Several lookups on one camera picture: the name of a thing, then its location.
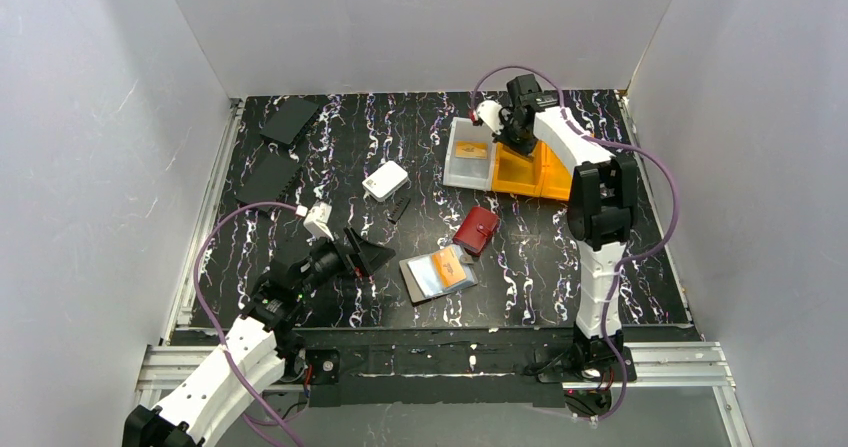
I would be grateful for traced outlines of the aluminium frame rail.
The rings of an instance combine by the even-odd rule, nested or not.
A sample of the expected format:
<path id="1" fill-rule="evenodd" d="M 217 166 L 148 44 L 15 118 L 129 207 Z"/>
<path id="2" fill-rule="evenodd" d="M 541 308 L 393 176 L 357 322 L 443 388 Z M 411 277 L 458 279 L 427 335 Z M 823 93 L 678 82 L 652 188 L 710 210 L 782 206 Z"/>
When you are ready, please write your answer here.
<path id="1" fill-rule="evenodd" d="M 230 117 L 215 154 L 212 171 L 201 202 L 200 212 L 188 244 L 181 273 L 178 277 L 177 290 L 173 302 L 169 307 L 164 333 L 160 336 L 157 344 L 146 347 L 142 367 L 134 388 L 133 404 L 148 407 L 157 402 L 153 397 L 155 395 L 161 395 L 162 389 L 143 387 L 143 374 L 146 369 L 146 362 L 157 348 L 169 346 L 171 338 L 178 327 L 191 323 L 193 304 L 196 297 L 193 283 L 193 269 L 197 255 L 203 255 L 205 252 L 205 249 L 202 247 L 203 242 L 217 222 L 217 212 L 226 185 L 227 172 L 237 141 L 246 100 L 244 98 L 231 98 L 230 102 Z"/>

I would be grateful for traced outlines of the black ridged block far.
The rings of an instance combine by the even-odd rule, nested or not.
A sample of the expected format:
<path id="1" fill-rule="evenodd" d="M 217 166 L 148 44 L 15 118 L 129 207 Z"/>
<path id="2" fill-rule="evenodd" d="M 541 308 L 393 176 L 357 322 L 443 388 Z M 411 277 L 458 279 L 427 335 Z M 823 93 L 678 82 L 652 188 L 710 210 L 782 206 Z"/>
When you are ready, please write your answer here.
<path id="1" fill-rule="evenodd" d="M 284 147 L 294 146 L 303 132 L 314 123 L 319 105 L 298 97 L 290 97 L 264 124 L 260 135 L 268 142 Z"/>

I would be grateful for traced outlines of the red card holder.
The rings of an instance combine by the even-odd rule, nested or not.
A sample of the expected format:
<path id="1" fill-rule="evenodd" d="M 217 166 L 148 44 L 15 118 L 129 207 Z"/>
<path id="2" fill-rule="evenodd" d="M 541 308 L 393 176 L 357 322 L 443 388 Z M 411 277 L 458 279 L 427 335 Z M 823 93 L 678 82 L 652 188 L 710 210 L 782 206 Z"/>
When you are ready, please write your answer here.
<path id="1" fill-rule="evenodd" d="M 500 218 L 493 211 L 474 206 L 453 235 L 452 241 L 468 254 L 479 257 L 493 238 Z"/>

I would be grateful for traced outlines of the orange plastic bin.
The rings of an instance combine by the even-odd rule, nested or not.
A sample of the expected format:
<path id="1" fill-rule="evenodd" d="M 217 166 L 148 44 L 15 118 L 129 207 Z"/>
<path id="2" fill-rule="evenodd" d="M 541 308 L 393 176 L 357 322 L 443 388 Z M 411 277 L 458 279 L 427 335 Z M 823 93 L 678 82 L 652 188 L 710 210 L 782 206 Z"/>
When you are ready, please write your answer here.
<path id="1" fill-rule="evenodd" d="M 541 174 L 541 197 L 559 201 L 570 199 L 572 176 L 558 158 L 545 160 Z"/>
<path id="2" fill-rule="evenodd" d="M 503 144 L 496 145 L 491 190 L 497 193 L 540 197 L 543 184 L 545 145 L 539 142 L 529 157 Z"/>

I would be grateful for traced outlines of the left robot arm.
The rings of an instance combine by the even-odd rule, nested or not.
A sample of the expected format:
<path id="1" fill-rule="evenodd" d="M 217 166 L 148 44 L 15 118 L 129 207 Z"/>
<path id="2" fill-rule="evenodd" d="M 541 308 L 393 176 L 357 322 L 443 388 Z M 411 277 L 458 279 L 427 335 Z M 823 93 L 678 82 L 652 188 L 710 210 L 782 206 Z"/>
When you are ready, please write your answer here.
<path id="1" fill-rule="evenodd" d="M 370 277 L 395 254 L 346 228 L 342 239 L 320 239 L 299 261 L 272 260 L 212 352 L 169 395 L 127 416 L 123 445 L 216 445 L 252 403 L 267 404 L 268 386 L 290 374 L 305 348 L 294 330 L 305 295 L 337 278 Z"/>

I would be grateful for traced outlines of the black base bar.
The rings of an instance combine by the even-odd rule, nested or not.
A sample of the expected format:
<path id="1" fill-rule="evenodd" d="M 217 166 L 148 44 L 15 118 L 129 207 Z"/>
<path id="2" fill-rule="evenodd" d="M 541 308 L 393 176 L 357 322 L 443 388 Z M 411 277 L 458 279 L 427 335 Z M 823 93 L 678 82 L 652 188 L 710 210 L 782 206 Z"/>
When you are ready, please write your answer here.
<path id="1" fill-rule="evenodd" d="M 524 403 L 561 407 L 564 391 L 637 379 L 623 363 L 583 373 L 567 328 L 412 328 L 298 330 L 313 368 L 315 408 L 369 404 Z"/>

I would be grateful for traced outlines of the black ridged block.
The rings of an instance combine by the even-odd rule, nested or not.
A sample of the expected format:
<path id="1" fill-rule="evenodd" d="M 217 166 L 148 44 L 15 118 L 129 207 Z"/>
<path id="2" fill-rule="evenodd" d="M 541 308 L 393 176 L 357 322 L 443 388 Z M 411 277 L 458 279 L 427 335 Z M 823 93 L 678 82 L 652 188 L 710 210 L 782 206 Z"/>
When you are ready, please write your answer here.
<path id="1" fill-rule="evenodd" d="M 294 146 L 303 132 L 314 123 L 319 105 L 298 97 L 290 97 L 264 124 L 260 135 L 268 142 L 284 147 Z"/>
<path id="2" fill-rule="evenodd" d="M 237 191 L 239 206 L 261 202 L 280 202 L 299 177 L 303 166 L 287 156 L 266 155 L 244 185 Z"/>

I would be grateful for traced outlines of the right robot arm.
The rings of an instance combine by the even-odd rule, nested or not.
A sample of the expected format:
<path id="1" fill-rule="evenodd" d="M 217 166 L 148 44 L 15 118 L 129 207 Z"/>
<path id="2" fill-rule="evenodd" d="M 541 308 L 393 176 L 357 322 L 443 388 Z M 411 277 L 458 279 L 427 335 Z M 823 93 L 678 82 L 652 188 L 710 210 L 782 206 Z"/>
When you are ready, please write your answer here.
<path id="1" fill-rule="evenodd" d="M 567 227 L 580 250 L 581 297 L 575 325 L 587 340 L 621 329 L 618 282 L 635 223 L 637 166 L 580 127 L 561 91 L 546 92 L 532 74 L 507 84 L 509 101 L 480 102 L 475 114 L 495 141 L 529 156 L 543 143 L 569 171 Z"/>

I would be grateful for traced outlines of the black comb piece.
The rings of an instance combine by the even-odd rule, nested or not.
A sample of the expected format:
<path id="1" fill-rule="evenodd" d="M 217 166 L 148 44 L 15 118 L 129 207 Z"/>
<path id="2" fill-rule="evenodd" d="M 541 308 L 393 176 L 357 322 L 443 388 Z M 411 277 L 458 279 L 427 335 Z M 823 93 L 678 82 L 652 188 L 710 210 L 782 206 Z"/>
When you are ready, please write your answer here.
<path id="1" fill-rule="evenodd" d="M 409 206 L 409 204 L 410 204 L 410 201 L 411 201 L 411 198 L 410 198 L 410 197 L 408 197 L 408 196 L 403 196 L 403 197 L 399 198 L 399 199 L 398 199 L 398 200 L 397 200 L 397 201 L 393 204 L 393 207 L 392 207 L 392 209 L 390 210 L 390 212 L 389 212 L 389 216 L 388 216 L 388 221 L 389 221 L 392 225 L 396 225 L 396 224 L 399 222 L 399 220 L 402 218 L 402 216 L 403 216 L 403 215 L 404 215 L 404 213 L 406 212 L 406 210 L 407 210 L 407 208 L 408 208 L 408 206 Z"/>

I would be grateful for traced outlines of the white box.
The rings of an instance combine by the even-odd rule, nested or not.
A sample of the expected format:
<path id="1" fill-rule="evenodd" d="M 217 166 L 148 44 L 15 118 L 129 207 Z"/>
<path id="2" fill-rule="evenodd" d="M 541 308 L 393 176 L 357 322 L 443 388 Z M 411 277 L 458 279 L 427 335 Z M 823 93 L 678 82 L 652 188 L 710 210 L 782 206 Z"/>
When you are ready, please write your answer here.
<path id="1" fill-rule="evenodd" d="M 384 202 L 409 181 L 407 171 L 395 161 L 382 164 L 362 181 L 365 194 Z"/>

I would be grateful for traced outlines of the gold credit card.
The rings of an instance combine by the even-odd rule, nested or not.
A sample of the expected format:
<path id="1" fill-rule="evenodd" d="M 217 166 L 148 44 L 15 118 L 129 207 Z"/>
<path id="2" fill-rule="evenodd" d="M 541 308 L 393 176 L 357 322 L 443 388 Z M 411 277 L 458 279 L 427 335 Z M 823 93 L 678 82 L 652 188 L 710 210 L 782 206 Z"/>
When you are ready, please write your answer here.
<path id="1" fill-rule="evenodd" d="M 453 247 L 443 248 L 430 255 L 437 276 L 445 289 L 454 288 L 470 279 Z"/>
<path id="2" fill-rule="evenodd" d="M 486 160 L 489 156 L 487 143 L 459 141 L 456 143 L 454 154 L 457 158 Z"/>

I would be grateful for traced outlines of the white plastic bin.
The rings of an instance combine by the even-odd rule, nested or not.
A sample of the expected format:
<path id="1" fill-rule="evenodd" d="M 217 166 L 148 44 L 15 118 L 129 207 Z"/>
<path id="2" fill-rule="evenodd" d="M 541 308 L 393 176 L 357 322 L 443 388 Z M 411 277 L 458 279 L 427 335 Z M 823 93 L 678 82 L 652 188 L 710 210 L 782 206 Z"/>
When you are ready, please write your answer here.
<path id="1" fill-rule="evenodd" d="M 450 124 L 442 183 L 445 186 L 490 191 L 495 167 L 491 131 L 468 118 L 454 117 Z"/>

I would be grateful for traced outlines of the black ridged block near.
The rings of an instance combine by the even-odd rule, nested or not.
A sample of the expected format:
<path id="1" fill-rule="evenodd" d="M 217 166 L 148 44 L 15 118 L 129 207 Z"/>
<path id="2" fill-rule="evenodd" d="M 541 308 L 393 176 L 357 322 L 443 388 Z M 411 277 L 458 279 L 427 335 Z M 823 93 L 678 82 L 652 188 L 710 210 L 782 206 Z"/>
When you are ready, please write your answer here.
<path id="1" fill-rule="evenodd" d="M 239 206 L 261 202 L 280 202 L 299 177 L 303 166 L 287 156 L 266 155 L 244 185 L 237 191 Z"/>

